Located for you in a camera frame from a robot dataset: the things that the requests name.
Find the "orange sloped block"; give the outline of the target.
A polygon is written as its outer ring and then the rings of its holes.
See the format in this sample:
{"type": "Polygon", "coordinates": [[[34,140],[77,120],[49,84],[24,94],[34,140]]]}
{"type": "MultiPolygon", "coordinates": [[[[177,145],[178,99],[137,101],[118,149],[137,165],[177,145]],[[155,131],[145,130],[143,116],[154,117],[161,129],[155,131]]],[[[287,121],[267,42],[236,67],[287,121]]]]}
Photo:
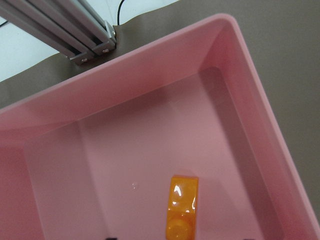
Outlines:
{"type": "Polygon", "coordinates": [[[171,178],[165,227],[167,240],[195,239],[198,188],[198,177],[175,175],[171,178]]]}

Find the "pink plastic box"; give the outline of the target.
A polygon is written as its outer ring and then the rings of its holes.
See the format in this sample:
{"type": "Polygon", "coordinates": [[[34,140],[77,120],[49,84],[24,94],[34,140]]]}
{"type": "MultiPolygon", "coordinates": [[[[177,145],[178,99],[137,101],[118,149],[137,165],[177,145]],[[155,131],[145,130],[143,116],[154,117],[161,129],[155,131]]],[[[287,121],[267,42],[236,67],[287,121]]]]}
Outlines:
{"type": "Polygon", "coordinates": [[[174,175],[199,179],[198,240],[320,237],[231,15],[0,111],[3,240],[163,240],[174,175]]]}

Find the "aluminium frame post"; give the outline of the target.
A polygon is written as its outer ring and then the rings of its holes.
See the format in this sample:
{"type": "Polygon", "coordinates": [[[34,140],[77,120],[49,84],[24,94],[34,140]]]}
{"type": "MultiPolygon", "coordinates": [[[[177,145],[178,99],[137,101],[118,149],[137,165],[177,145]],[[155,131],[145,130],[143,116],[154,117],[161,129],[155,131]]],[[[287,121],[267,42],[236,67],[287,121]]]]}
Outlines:
{"type": "Polygon", "coordinates": [[[86,0],[2,0],[0,15],[77,65],[117,46],[113,26],[86,0]]]}

